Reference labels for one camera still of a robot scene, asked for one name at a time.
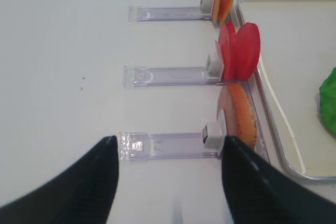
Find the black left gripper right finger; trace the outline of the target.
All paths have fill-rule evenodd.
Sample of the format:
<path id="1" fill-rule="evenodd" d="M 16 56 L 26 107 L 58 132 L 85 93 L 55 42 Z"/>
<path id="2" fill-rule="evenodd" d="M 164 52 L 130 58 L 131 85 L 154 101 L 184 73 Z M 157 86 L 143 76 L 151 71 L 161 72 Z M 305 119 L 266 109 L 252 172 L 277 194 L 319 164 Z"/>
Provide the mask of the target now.
<path id="1" fill-rule="evenodd" d="M 236 136 L 226 136 L 222 184 L 234 223 L 335 223 L 335 203 L 294 182 Z"/>

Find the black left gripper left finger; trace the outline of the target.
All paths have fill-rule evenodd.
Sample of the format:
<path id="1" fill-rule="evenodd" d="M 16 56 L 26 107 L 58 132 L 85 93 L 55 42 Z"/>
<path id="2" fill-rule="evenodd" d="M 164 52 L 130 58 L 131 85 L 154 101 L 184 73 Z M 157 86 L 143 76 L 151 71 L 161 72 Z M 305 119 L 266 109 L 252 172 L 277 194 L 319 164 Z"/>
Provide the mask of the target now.
<path id="1" fill-rule="evenodd" d="M 54 179 L 1 207 L 1 223 L 106 223 L 119 180 L 116 136 Z"/>

